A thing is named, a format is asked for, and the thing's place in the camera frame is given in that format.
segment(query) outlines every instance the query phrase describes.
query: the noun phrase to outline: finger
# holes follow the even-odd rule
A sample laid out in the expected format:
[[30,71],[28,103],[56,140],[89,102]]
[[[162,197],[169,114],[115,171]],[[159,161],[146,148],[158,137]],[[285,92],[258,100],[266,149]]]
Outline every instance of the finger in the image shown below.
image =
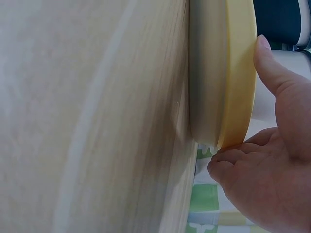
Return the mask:
[[246,160],[246,154],[239,149],[228,150],[221,154],[216,154],[212,158],[212,162],[228,161],[235,164],[238,160]]
[[217,154],[222,154],[222,153],[225,153],[226,151],[234,150],[234,149],[238,149],[238,150],[241,150],[242,152],[244,152],[245,154],[249,154],[251,152],[255,152],[259,147],[260,147],[260,145],[257,145],[254,143],[249,143],[249,142],[244,142],[243,144],[239,144],[239,145],[235,145],[232,147],[220,149],[217,152]]
[[254,64],[260,79],[275,96],[297,82],[308,81],[274,59],[269,42],[263,35],[257,38]]
[[224,175],[233,167],[233,164],[228,161],[210,162],[208,164],[208,172],[215,181],[222,185]]
[[276,131],[277,127],[261,130],[259,133],[246,140],[246,143],[254,143],[259,146],[264,146],[270,141],[271,136]]

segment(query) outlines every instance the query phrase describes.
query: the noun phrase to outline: wooden panel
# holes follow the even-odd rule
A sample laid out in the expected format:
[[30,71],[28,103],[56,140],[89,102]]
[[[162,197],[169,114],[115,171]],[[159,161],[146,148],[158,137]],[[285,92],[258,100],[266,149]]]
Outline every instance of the wooden panel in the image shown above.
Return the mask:
[[0,4],[0,232],[183,232],[187,1]]

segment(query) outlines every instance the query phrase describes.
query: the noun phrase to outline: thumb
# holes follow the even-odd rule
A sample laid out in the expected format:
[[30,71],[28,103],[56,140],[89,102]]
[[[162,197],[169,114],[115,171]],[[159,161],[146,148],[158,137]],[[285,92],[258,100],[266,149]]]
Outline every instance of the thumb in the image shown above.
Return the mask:
[[311,82],[278,63],[264,36],[257,39],[254,64],[276,97],[276,121],[290,155],[311,161]]
[[274,59],[267,39],[261,35],[257,38],[254,65],[263,84],[277,96],[285,88],[308,80],[289,71]]

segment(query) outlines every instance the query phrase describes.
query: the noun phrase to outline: hand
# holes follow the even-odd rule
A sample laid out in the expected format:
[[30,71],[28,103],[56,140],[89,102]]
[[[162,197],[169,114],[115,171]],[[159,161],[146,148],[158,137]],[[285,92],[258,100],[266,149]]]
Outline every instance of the hand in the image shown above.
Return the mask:
[[277,128],[220,150],[208,171],[247,218],[274,233],[311,233],[311,82],[257,39],[256,70],[276,97]]

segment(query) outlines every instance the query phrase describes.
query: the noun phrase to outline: light wood surface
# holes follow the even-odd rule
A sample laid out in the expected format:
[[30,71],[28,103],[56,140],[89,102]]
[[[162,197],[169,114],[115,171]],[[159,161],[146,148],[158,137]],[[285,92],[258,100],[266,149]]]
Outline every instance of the light wood surface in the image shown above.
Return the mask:
[[187,0],[0,3],[0,232],[183,232]]

